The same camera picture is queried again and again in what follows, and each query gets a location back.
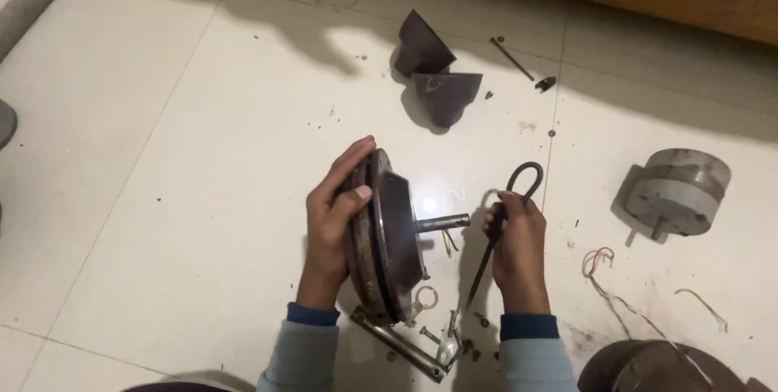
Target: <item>long bolt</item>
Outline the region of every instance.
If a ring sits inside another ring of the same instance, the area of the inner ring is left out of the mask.
[[[459,312],[457,310],[451,311],[451,322],[448,324],[448,337],[453,337],[453,326],[457,323],[457,315]]]
[[[422,330],[419,332],[419,334],[423,334],[424,336],[429,337],[430,339],[432,339],[433,342],[440,345],[440,339],[437,338],[434,334],[427,331],[427,327],[422,327]]]
[[[523,67],[521,67],[521,64],[519,64],[519,61],[513,59],[513,57],[511,57],[511,54],[508,53],[508,51],[505,50],[505,48],[502,47],[502,45],[500,43],[498,43],[496,39],[494,39],[494,37],[492,37],[490,39],[490,41],[492,43],[494,43],[495,46],[497,46],[497,49],[500,49],[502,54],[505,55],[505,58],[508,58],[509,60],[511,60],[513,65],[515,65],[519,70],[521,70],[521,73],[524,73],[524,75],[526,75],[528,78],[530,78],[530,81],[534,82],[534,78],[532,77],[532,75],[530,75],[530,73],[528,71],[526,71]]]

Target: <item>metal hook tool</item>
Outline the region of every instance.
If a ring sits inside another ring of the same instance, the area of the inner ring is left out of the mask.
[[[537,162],[525,162],[516,170],[514,170],[513,175],[511,175],[511,179],[508,180],[508,187],[505,188],[505,190],[513,191],[513,183],[516,182],[516,178],[519,177],[519,173],[523,172],[526,168],[534,168],[535,172],[538,173],[538,177],[535,179],[535,182],[532,183],[530,189],[527,190],[527,193],[525,193],[524,197],[521,199],[522,203],[524,204],[527,204],[530,198],[532,198],[532,194],[534,194],[538,187],[540,187],[540,183],[543,182],[543,168]],[[507,213],[505,210],[505,205],[501,205],[497,214],[494,216],[494,221],[489,228],[489,233],[486,235],[489,238],[489,245],[486,247],[484,257],[481,259],[479,271],[477,274],[475,274],[475,280],[473,281],[472,287],[470,287],[468,302],[464,306],[465,311],[470,309],[470,305],[473,303],[473,298],[475,298],[475,293],[479,290],[479,283],[481,282],[481,278],[484,276],[486,265],[489,264],[489,256],[492,255],[492,249],[494,249],[495,244],[497,244],[497,240],[500,238],[502,221],[505,220],[506,216]]]

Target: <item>bolt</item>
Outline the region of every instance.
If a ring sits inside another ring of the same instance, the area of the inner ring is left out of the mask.
[[[515,65],[515,66],[516,66],[516,68],[518,68],[519,70],[521,70],[521,73],[524,73],[524,76],[528,77],[528,78],[530,79],[530,81],[533,81],[533,82],[534,82],[534,78],[532,77],[532,75],[530,75],[530,72],[526,71],[526,70],[525,70],[523,67],[521,67],[521,64],[519,64],[519,61],[517,61],[517,60],[515,60],[513,57],[511,57],[511,54],[510,54],[510,53],[508,53],[508,51],[507,51],[507,50],[505,50],[505,48],[504,48],[504,47],[502,47],[502,45],[500,45],[500,43],[498,43],[496,39],[494,39],[494,37],[492,37],[492,38],[491,38],[491,39],[489,39],[489,40],[492,42],[492,44],[494,44],[495,46],[497,46],[497,49],[500,49],[500,51],[502,52],[502,54],[503,54],[503,55],[505,55],[505,58],[508,58],[508,60],[509,60],[510,62],[512,62],[512,63],[513,63],[513,65]]]
[[[424,336],[429,337],[430,339],[432,339],[433,342],[440,345],[440,339],[437,338],[434,334],[430,333],[427,330],[427,327],[422,327],[422,329],[419,331],[419,334],[423,334]]]
[[[481,319],[481,327],[484,327],[484,328],[489,328],[489,320],[488,320],[488,319],[486,319],[486,318],[484,317],[484,315],[482,315],[482,314],[481,314],[481,313],[479,313],[479,312],[473,312],[473,314],[475,315],[475,317],[476,317],[476,318],[479,318],[479,319]]]
[[[457,323],[457,315],[459,312],[457,310],[451,311],[451,322],[448,324],[448,337],[453,336],[453,326]]]

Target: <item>small motor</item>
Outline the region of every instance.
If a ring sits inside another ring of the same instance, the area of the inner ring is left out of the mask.
[[[729,167],[705,152],[664,149],[648,158],[625,209],[640,223],[661,233],[698,236],[707,232],[725,197]]]

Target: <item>human hand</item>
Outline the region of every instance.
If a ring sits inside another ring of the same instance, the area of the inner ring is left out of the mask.
[[[335,192],[356,165],[375,149],[372,135],[355,141],[336,159],[327,176],[306,199],[308,254],[296,301],[301,307],[331,310],[336,306],[340,286],[348,278],[345,256],[348,221],[370,201],[373,190],[360,186],[337,198]]]
[[[497,196],[502,203],[492,205],[481,228],[488,236],[495,215],[504,206],[507,218],[494,248],[492,274],[502,293],[505,313],[550,314],[543,276],[545,218],[532,200],[522,203],[520,194],[501,191]]]

